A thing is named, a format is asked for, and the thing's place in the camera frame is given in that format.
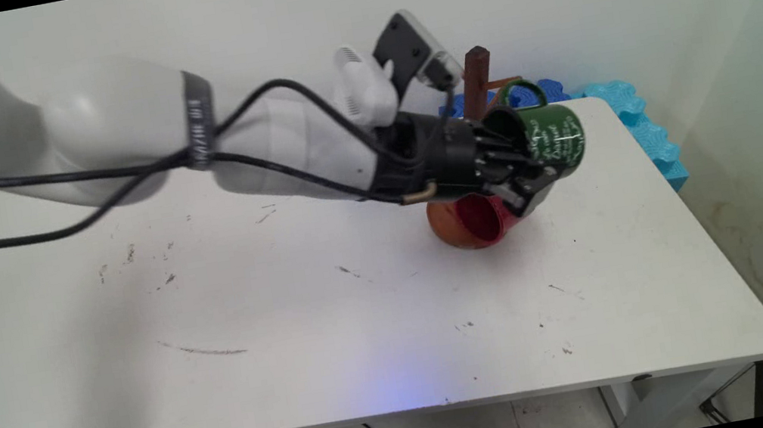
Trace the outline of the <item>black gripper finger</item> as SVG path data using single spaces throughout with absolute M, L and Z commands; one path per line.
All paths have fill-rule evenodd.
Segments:
M 500 204 L 516 218 L 529 216 L 551 191 L 556 181 L 562 178 L 555 167 L 544 167 L 532 172 L 522 172 L 512 176 L 502 184 L 487 184 L 489 196 L 500 200 Z
M 474 136 L 478 177 L 488 177 L 528 169 L 540 169 L 542 161 L 534 158 L 524 129 L 508 132 L 484 132 Z

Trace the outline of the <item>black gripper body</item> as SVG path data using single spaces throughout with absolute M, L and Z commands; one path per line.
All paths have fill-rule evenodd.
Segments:
M 373 175 L 374 193 L 394 197 L 421 193 L 430 181 L 436 183 L 437 190 L 432 201 L 451 201 L 482 191 L 484 181 L 476 163 L 481 154 L 482 124 L 449 118 L 440 135 L 430 140 L 438 125 L 436 116 L 404 112 L 397 114 L 388 128 L 374 131 L 381 144 L 401 157 L 414 158 L 419 149 L 427 149 L 423 165 L 412 169 L 388 160 L 378 161 Z

